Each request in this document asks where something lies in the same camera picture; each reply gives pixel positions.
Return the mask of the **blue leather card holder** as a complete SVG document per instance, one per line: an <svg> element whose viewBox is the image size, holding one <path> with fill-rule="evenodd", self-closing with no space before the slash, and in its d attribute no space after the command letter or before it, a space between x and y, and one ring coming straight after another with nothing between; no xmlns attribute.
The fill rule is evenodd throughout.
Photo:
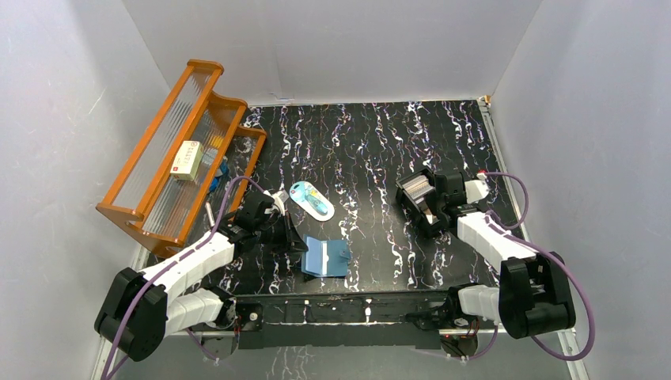
<svg viewBox="0 0 671 380"><path fill-rule="evenodd" d="M301 271L317 278L345 277L349 272L351 251L345 240L322 241L304 235L307 251L301 255Z"/></svg>

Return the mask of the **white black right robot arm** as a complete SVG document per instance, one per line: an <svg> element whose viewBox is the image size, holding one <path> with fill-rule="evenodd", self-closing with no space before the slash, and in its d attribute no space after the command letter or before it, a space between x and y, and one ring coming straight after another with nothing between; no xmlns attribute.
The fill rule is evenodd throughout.
<svg viewBox="0 0 671 380"><path fill-rule="evenodd" d="M487 194L485 174L465 180L461 173L419 173L419 193L411 199L426 232L448 231L475 250L499 274L489 287L468 283L451 287L447 321L467 327L478 317L503 324L515 339L569 329L576 322L574 301L563 261L554 253L516 242L510 230L477 205Z"/></svg>

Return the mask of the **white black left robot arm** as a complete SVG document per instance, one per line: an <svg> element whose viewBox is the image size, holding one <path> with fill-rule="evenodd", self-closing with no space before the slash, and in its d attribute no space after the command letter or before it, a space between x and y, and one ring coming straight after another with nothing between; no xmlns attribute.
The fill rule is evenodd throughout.
<svg viewBox="0 0 671 380"><path fill-rule="evenodd" d="M222 216L216 230L196 243L141 271L118 272L94 321L95 331L138 362L165 337L195 325L241 327L244 319L231 293L217 287L190 289L258 245L306 251L286 209L289 197L286 191L253 192L241 209Z"/></svg>

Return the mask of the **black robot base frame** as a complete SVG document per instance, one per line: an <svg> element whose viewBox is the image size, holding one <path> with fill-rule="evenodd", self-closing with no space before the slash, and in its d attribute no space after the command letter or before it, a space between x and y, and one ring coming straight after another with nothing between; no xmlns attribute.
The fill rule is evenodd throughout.
<svg viewBox="0 0 671 380"><path fill-rule="evenodd" d="M460 316L447 290L237 297L236 323L194 327L204 339L229 338L233 348L289 346L392 347L440 350L460 359L487 345L494 324Z"/></svg>

